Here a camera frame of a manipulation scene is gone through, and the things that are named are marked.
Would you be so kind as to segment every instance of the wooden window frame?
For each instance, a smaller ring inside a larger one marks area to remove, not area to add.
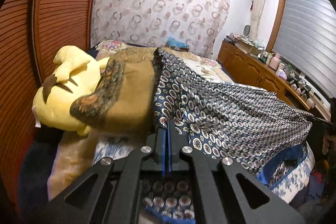
[[[269,37],[268,44],[267,44],[267,47],[266,47],[267,52],[272,52],[272,50],[273,50],[275,41],[276,41],[278,33],[279,33],[280,24],[281,24],[281,21],[282,21],[282,16],[284,14],[285,3],[286,3],[286,0],[279,0],[277,15],[275,17],[275,21],[274,21],[273,29],[272,29],[272,32],[271,32],[271,36]]]

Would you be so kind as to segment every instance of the pink bottle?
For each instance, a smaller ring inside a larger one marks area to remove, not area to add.
[[[278,66],[280,63],[280,54],[275,54],[275,57],[272,58],[271,62],[269,63],[269,66],[274,69],[277,70]]]

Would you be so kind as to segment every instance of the brown towel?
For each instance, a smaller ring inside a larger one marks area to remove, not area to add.
[[[58,145],[52,173],[48,179],[49,200],[74,182],[86,169],[92,166],[98,137],[79,136],[65,131]]]
[[[152,126],[154,50],[130,47],[117,52],[95,92],[73,102],[71,115],[119,136],[147,134]]]

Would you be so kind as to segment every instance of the wooden dresser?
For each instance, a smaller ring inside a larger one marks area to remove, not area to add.
[[[217,60],[237,83],[258,86],[270,92],[276,92],[277,97],[287,104],[302,110],[310,110],[288,82],[275,74],[275,70],[245,54],[237,47],[223,41]]]

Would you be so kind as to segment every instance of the window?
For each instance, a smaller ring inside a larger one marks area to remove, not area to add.
[[[336,12],[329,0],[286,0],[273,51],[336,97]]]

